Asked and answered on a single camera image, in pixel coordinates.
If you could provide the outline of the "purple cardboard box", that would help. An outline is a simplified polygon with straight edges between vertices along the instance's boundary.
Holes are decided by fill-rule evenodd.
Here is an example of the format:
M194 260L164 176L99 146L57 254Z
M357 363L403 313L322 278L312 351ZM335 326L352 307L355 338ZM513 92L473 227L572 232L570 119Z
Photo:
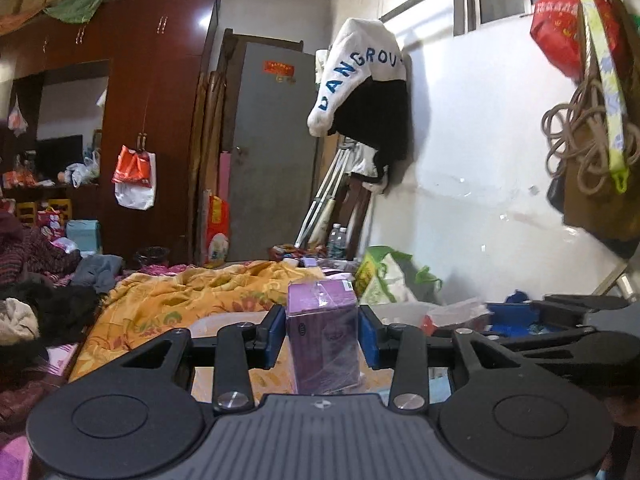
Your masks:
M297 393L329 394L358 384L358 302L351 281L288 286L286 329Z

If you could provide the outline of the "blue shopping bag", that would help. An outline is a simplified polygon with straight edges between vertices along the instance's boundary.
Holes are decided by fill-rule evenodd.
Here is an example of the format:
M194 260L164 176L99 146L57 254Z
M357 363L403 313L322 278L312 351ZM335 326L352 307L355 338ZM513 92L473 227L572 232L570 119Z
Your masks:
M489 311L488 332L519 337L541 330L539 310L532 306L526 292L516 290L503 302L486 302L486 308Z

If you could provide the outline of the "green and white tote bag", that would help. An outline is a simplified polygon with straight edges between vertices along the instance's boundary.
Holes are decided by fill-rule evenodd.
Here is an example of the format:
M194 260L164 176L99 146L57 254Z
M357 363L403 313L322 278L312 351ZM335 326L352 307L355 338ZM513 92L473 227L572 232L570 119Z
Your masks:
M428 266L419 268L413 256L388 246L370 246L355 274L360 304L440 304L442 280Z

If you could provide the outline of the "yellow floral blanket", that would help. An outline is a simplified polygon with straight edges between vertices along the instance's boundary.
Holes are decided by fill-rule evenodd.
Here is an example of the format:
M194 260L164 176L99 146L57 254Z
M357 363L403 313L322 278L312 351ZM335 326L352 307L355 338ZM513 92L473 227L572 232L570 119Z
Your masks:
M86 376L168 330L188 328L201 318L285 306L289 284L322 278L318 268L258 260L219 269L192 266L174 276L131 274L103 298L70 380Z

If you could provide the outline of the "metal crutches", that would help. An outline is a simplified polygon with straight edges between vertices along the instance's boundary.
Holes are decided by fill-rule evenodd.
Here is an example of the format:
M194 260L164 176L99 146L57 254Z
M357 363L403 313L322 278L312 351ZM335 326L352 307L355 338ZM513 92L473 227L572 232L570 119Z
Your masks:
M306 216L298 231L294 246L304 248L309 244L321 244L326 234L329 218L335 205L335 197L344 177L349 174L356 152L357 142L347 139L338 146L334 159L330 163L318 191L314 194Z

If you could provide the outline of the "grey metal door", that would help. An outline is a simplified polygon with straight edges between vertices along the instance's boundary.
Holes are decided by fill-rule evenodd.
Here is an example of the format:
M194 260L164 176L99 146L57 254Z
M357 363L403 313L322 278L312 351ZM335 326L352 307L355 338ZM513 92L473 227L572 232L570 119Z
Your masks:
M295 242L314 188L307 116L315 98L311 55L247 45L231 147L230 261L265 259Z

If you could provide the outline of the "red and white plastic bag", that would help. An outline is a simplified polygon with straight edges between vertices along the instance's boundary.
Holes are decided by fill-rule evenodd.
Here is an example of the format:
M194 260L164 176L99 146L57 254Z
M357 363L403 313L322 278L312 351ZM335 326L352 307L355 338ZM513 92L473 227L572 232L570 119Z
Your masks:
M155 154L122 146L112 177L114 196L119 206L149 210L155 203Z

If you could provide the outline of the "pile of dark clothes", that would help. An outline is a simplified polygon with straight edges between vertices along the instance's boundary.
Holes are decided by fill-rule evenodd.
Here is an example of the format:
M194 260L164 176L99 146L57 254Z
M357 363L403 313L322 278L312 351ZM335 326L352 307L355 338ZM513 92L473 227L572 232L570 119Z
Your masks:
M81 262L43 235L1 214L1 423L9 426L62 379L38 372L47 348L77 344L96 319L99 296L92 287L56 287L40 271L63 274Z

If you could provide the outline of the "white hoodie with blue letters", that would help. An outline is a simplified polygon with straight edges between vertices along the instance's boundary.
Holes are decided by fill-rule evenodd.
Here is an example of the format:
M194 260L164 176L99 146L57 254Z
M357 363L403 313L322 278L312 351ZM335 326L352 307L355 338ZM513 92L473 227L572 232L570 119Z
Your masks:
M380 20L348 18L324 63L318 96L307 118L309 133L328 136L337 109L368 79L406 81L404 61L395 35Z

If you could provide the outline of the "black television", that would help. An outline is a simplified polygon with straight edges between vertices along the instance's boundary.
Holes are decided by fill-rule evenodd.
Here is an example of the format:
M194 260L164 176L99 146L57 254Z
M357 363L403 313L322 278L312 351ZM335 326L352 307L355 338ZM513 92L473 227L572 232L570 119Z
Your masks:
M84 160L82 136L61 136L36 143L35 168L43 180L58 180L58 174L71 164Z

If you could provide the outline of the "red hanging plastic bag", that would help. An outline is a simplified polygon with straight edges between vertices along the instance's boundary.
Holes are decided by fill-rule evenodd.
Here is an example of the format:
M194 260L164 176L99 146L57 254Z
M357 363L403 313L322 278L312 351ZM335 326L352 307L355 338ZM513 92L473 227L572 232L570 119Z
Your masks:
M608 37L617 67L628 65L628 49L620 23L608 0L594 0ZM530 36L564 76L580 81L584 73L582 50L578 44L579 0L538 0L534 5Z

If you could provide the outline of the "dark red wooden wardrobe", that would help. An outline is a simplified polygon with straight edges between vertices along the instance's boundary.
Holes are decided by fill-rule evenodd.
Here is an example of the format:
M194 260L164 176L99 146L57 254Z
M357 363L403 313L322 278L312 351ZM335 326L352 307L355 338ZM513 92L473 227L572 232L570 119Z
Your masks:
M174 263L192 259L192 129L217 21L218 0L107 0L86 24L40 14L1 38L1 64L16 88L35 89L35 76L48 70L108 66L96 193L108 254L130 259L162 246ZM115 198L112 177L124 146L155 156L148 210L119 206Z

